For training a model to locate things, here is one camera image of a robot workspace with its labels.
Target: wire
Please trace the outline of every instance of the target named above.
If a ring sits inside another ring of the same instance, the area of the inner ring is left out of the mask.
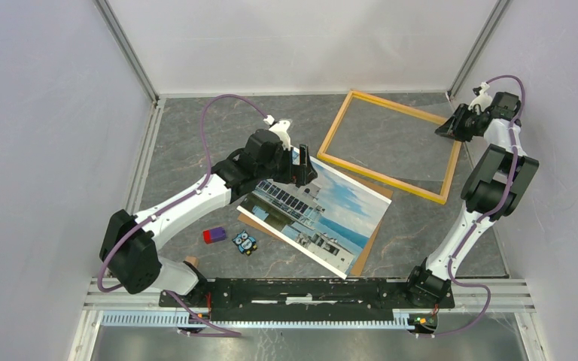
[[[196,195],[197,190],[201,190],[205,185],[207,185],[207,183],[209,183],[209,179],[211,178],[211,155],[209,153],[209,148],[207,146],[207,139],[205,138],[205,117],[207,116],[207,110],[209,109],[209,107],[212,104],[214,104],[217,100],[224,99],[224,98],[235,98],[235,99],[242,100],[245,103],[251,105],[251,107],[253,107],[254,109],[256,109],[256,111],[258,113],[260,113],[260,115],[263,116],[263,118],[267,117],[267,114],[265,112],[263,112],[259,107],[257,107],[251,100],[244,98],[244,97],[241,97],[241,96],[238,96],[236,94],[223,94],[221,96],[217,96],[217,97],[213,98],[207,104],[205,104],[205,107],[203,107],[202,112],[200,114],[200,140],[202,142],[202,149],[205,151],[205,158],[207,159],[207,169],[205,170],[205,177],[202,179],[202,182],[195,190],[192,190],[188,194],[182,196],[179,199],[176,199],[172,203],[170,203],[170,204],[166,205],[165,207],[159,209],[158,211],[154,212],[154,214],[145,218],[143,221],[141,221],[139,224],[134,226],[129,232],[127,232],[123,237],[120,238],[120,240],[112,247],[112,249],[109,251],[109,253],[105,257],[105,260],[103,261],[103,264],[101,265],[101,268],[100,268],[99,273],[97,275],[96,285],[98,286],[98,288],[101,292],[108,293],[108,292],[111,292],[114,290],[118,290],[119,288],[121,288],[123,286],[122,284],[117,284],[117,285],[114,285],[114,286],[109,287],[109,288],[104,287],[103,286],[103,277],[105,276],[105,270],[108,269],[111,259],[114,257],[116,252],[118,252],[118,250],[125,244],[125,242],[127,242],[127,240],[130,239],[134,235],[134,233],[136,233],[139,229],[148,225],[149,222],[155,222],[156,219],[158,219],[158,217],[163,215],[163,213],[165,213],[168,210],[172,209],[173,207],[181,204],[182,202],[187,201],[188,199],[190,199],[191,197]],[[198,320],[200,323],[203,323],[206,326],[211,327],[212,329],[216,329],[216,330],[224,332],[223,334],[198,333],[198,334],[191,334],[191,335],[198,336],[198,337],[237,337],[237,336],[241,335],[239,332],[229,331],[228,329],[220,328],[220,327],[208,322],[207,320],[203,320],[197,314],[193,313],[189,309],[189,307],[187,307],[187,305],[184,304],[183,300],[180,299],[180,297],[178,297],[176,295],[175,292],[172,292],[169,290],[165,290],[165,292],[167,292],[172,298],[174,298],[176,300],[176,302],[178,302],[185,309],[185,311],[189,312],[189,314],[191,315],[192,318],[194,318],[195,320]]]
[[[462,241],[460,242],[460,244],[455,248],[455,252],[453,252],[453,254],[451,255],[451,258],[449,259],[449,264],[448,264],[449,277],[451,278],[451,282],[453,282],[454,284],[457,284],[460,287],[483,288],[486,291],[486,302],[484,302],[484,307],[482,307],[482,310],[479,312],[477,317],[475,317],[475,319],[473,319],[471,322],[469,322],[466,326],[461,327],[459,329],[453,329],[453,330],[447,331],[447,332],[437,333],[435,335],[419,334],[419,337],[435,338],[438,336],[454,335],[455,333],[466,331],[466,330],[470,329],[471,327],[475,326],[482,319],[482,317],[484,317],[486,310],[488,310],[488,306],[491,304],[491,289],[488,288],[488,286],[486,286],[485,284],[465,284],[465,283],[462,283],[462,282],[456,280],[455,276],[453,275],[452,266],[453,266],[453,259],[455,259],[457,257],[457,255],[460,253],[460,251],[462,250],[464,245],[467,243],[468,238],[475,232],[477,225],[479,223],[481,223],[486,217],[490,217],[492,214],[495,214],[500,209],[502,209],[502,207],[504,206],[504,204],[506,203],[506,201],[508,199],[508,195],[510,193],[510,187],[513,185],[513,176],[515,175],[515,170],[517,169],[517,160],[519,158],[519,155],[517,153],[517,140],[515,138],[515,132],[513,131],[513,126],[515,125],[515,122],[517,121],[517,119],[520,118],[520,116],[522,115],[522,111],[524,110],[524,104],[526,104],[525,103],[525,90],[524,90],[524,84],[515,75],[500,75],[498,77],[494,77],[494,78],[490,79],[486,83],[492,83],[496,80],[504,79],[504,78],[513,79],[517,82],[517,84],[519,85],[520,99],[521,99],[520,108],[517,111],[517,113],[515,114],[515,116],[513,116],[513,118],[511,119],[511,121],[509,122],[509,125],[508,125],[508,132],[509,132],[509,136],[510,136],[511,149],[513,151],[513,160],[511,161],[511,165],[510,165],[510,169],[509,169],[509,173],[508,173],[507,184],[504,187],[504,191],[502,193],[502,197],[501,197],[499,203],[495,206],[495,208],[493,208],[490,211],[479,216],[479,218],[475,221],[475,223],[473,223],[473,225],[468,230],[467,234],[464,236],[464,238],[462,238]]]

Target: gray floor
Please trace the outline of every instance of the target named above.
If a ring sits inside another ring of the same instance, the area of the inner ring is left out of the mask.
[[[382,94],[405,105],[447,117],[451,113],[443,94]],[[253,97],[276,119],[290,118],[292,143],[310,146],[314,156],[342,104],[344,95]],[[208,99],[167,99],[149,168],[141,207],[158,204],[199,180],[205,159],[199,139],[199,113]],[[334,156],[374,168],[393,177],[437,192],[448,160],[450,142],[432,134],[434,126],[402,114],[354,101],[340,126],[330,152]],[[224,159],[243,147],[248,136],[264,124],[248,105],[223,99],[210,108],[205,131],[212,160]],[[457,217],[459,193],[470,173],[464,150],[445,205],[395,190],[382,222],[363,276],[406,277],[442,241]],[[196,221],[175,236],[162,255],[182,261],[200,260],[207,277],[318,277],[333,276],[301,252],[251,229],[236,218],[236,205],[222,208]],[[228,235],[247,229],[257,238],[259,249],[241,255],[231,241],[207,245],[202,231],[224,227]],[[491,230],[469,253],[458,271],[460,276],[503,276],[500,250]]]
[[[438,332],[471,321],[440,314]],[[512,314],[489,314],[468,331],[419,339],[401,330],[240,329],[242,338],[188,338],[174,329],[103,327],[93,360],[527,360]]]

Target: red and purple block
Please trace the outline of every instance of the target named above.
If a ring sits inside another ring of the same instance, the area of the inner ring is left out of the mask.
[[[225,228],[217,227],[207,229],[202,233],[202,237],[205,239],[206,244],[210,244],[227,239],[227,233],[225,232]]]

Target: photograph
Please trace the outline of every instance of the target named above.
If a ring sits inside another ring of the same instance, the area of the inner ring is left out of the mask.
[[[298,152],[294,149],[294,162]],[[346,278],[391,200],[311,157],[318,177],[295,187],[263,180],[238,210]]]

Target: building in picture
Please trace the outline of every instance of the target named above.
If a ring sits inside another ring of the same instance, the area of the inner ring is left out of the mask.
[[[263,180],[252,194],[295,222],[313,229],[314,223],[324,212],[324,208],[318,204],[318,192],[320,187],[313,183],[297,188],[291,184],[273,184]]]
[[[329,238],[327,234],[320,232],[316,232],[311,237],[306,233],[300,233],[296,242],[342,272],[347,272],[355,257],[351,251],[339,244],[335,238]]]

